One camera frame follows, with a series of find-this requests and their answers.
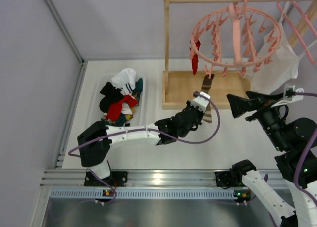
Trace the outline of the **brown beige striped sock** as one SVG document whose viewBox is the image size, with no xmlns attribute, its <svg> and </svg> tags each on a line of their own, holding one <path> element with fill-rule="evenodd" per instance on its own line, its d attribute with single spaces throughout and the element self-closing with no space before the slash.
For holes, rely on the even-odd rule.
<svg viewBox="0 0 317 227">
<path fill-rule="evenodd" d="M 211 77 L 209 75 L 205 75 L 202 85 L 201 85 L 201 91 L 208 94 L 210 91 L 210 88 L 212 86 L 213 79 L 215 77 L 215 74 L 211 74 Z M 203 115 L 203 121 L 207 123 L 212 123 L 212 114 L 211 114 L 211 106 L 210 104 L 207 105 L 206 111 Z"/>
</svg>

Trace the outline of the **plain white sock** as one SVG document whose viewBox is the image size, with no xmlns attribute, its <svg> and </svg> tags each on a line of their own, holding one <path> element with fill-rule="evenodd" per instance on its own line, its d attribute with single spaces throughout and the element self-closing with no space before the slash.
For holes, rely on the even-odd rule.
<svg viewBox="0 0 317 227">
<path fill-rule="evenodd" d="M 127 104 L 123 104 L 121 113 L 124 114 L 124 115 L 133 115 L 134 114 L 134 108 L 130 108 Z"/>
</svg>

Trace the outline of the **red Christmas sock front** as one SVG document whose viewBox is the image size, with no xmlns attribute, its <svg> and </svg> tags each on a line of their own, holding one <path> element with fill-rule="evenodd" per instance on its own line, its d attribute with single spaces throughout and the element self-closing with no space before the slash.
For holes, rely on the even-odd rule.
<svg viewBox="0 0 317 227">
<path fill-rule="evenodd" d="M 109 107 L 109 110 L 105 115 L 106 119 L 110 119 L 112 121 L 118 120 L 123 108 L 123 103 L 126 103 L 129 106 L 129 108 L 133 108 L 138 104 L 137 100 L 134 97 L 125 95 L 123 99 L 121 99 L 117 103 L 112 104 Z"/>
</svg>

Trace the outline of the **pink round clip hanger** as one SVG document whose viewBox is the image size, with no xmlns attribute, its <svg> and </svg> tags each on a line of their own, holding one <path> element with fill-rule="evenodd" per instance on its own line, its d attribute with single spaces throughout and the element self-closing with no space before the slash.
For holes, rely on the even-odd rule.
<svg viewBox="0 0 317 227">
<path fill-rule="evenodd" d="M 198 59 L 201 58 L 211 64 L 211 66 L 205 65 L 205 74 L 209 77 L 211 77 L 215 66 L 224 68 L 222 75 L 226 75 L 230 67 L 240 68 L 241 70 L 238 72 L 240 76 L 244 76 L 247 67 L 250 66 L 258 71 L 262 64 L 270 61 L 270 58 L 279 48 L 281 36 L 273 36 L 273 42 L 276 45 L 265 55 L 258 56 L 252 29 L 252 25 L 256 23 L 257 19 L 253 20 L 252 16 L 256 14 L 264 19 L 258 29 L 259 35 L 269 28 L 280 30 L 280 26 L 270 15 L 258 9 L 247 7 L 247 3 L 248 0 L 243 0 L 241 6 L 238 6 L 236 2 L 231 3 L 227 8 L 208 14 L 195 25 L 190 37 L 190 44 L 194 53 L 198 55 Z M 221 27 L 227 20 L 230 20 L 232 26 L 232 64 L 222 60 Z M 200 36 L 207 31 L 211 31 L 211 45 L 213 46 L 211 58 L 199 52 L 195 45 L 195 42 L 200 40 Z"/>
</svg>

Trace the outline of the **white sock with black stripes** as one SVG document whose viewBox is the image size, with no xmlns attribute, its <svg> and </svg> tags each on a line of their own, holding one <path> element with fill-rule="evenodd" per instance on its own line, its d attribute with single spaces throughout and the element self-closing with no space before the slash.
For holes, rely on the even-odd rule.
<svg viewBox="0 0 317 227">
<path fill-rule="evenodd" d="M 121 90 L 123 95 L 131 95 L 135 89 L 136 71 L 132 68 L 125 68 L 110 80 L 112 85 Z"/>
</svg>

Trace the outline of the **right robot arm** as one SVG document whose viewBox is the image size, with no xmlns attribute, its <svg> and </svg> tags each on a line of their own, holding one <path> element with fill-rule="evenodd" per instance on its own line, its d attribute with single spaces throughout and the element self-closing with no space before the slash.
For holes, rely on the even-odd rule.
<svg viewBox="0 0 317 227">
<path fill-rule="evenodd" d="M 231 112 L 238 118 L 253 112 L 246 121 L 258 121 L 282 154 L 276 156 L 277 167 L 285 180 L 294 206 L 286 203 L 260 175 L 249 160 L 232 165 L 228 171 L 215 174 L 216 184 L 223 189 L 246 187 L 265 206 L 278 227 L 315 227 L 317 225 L 317 158 L 311 148 L 317 145 L 317 125 L 309 118 L 286 123 L 288 104 L 314 93 L 287 89 L 277 95 L 246 92 L 247 98 L 227 95 Z"/>
</svg>

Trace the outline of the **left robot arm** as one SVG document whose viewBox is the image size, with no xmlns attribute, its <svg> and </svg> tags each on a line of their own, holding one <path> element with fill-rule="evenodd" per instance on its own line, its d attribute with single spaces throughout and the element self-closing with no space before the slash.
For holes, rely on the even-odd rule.
<svg viewBox="0 0 317 227">
<path fill-rule="evenodd" d="M 187 101 L 186 107 L 170 118 L 146 126 L 116 127 L 103 121 L 94 122 L 78 137 L 81 166 L 101 180 L 109 180 L 111 168 L 106 159 L 111 149 L 139 144 L 167 145 L 184 138 L 201 124 L 207 101 Z"/>
</svg>

